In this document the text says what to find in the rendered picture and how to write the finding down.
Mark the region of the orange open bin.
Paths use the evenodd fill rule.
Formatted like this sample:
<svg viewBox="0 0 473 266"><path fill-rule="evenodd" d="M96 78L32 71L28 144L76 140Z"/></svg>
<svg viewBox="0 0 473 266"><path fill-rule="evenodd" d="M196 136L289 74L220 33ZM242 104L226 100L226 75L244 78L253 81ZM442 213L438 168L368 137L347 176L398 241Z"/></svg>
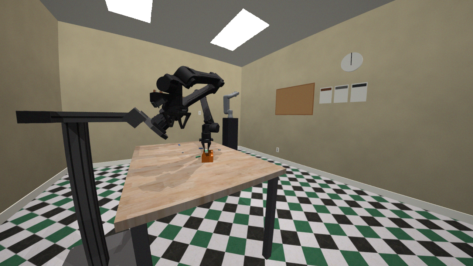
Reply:
<svg viewBox="0 0 473 266"><path fill-rule="evenodd" d="M213 150L208 150L208 153L202 154L202 162L213 162Z"/></svg>

